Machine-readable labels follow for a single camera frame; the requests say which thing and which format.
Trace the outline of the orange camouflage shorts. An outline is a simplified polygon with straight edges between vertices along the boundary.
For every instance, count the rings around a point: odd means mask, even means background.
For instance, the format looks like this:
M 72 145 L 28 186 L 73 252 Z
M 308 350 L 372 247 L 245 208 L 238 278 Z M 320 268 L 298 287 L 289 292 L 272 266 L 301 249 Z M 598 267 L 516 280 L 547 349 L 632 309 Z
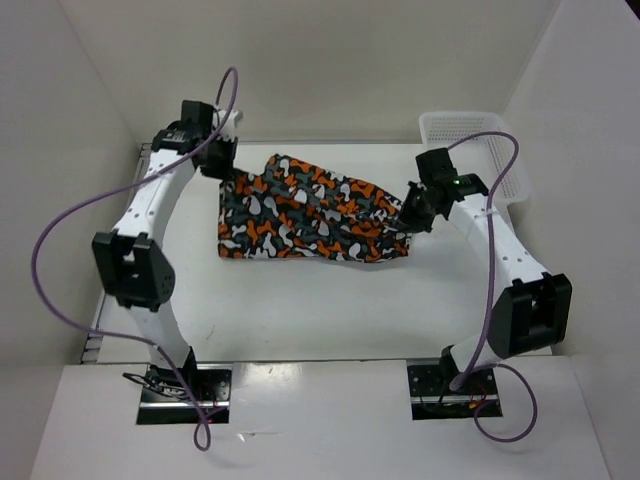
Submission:
M 221 182 L 217 250 L 225 259 L 379 263 L 408 255 L 402 202 L 361 179 L 275 154 L 260 174 Z

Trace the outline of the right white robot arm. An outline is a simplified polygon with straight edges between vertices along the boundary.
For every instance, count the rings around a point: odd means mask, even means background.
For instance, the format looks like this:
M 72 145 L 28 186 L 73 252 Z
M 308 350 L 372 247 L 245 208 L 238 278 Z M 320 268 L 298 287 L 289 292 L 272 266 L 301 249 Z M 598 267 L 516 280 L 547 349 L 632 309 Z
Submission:
M 459 173 L 447 149 L 426 151 L 416 163 L 419 180 L 409 185 L 401 223 L 414 233 L 429 232 L 443 217 L 488 271 L 480 332 L 445 348 L 438 370 L 440 385 L 460 393 L 473 382 L 474 371 L 562 342 L 572 284 L 526 251 L 494 207 L 490 189 L 478 175 Z

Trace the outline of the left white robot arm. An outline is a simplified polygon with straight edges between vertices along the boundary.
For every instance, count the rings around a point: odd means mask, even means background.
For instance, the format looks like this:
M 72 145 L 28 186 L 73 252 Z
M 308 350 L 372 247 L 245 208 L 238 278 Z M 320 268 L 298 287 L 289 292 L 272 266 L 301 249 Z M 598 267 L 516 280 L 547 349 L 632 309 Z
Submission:
M 183 101 L 180 118 L 154 137 L 148 170 L 126 212 L 92 240 L 106 294 L 134 319 L 147 345 L 150 372 L 144 384 L 164 386 L 180 400 L 196 394 L 200 376 L 171 305 L 176 273 L 162 249 L 164 235 L 196 173 L 215 179 L 230 174 L 241 120 L 235 108 Z

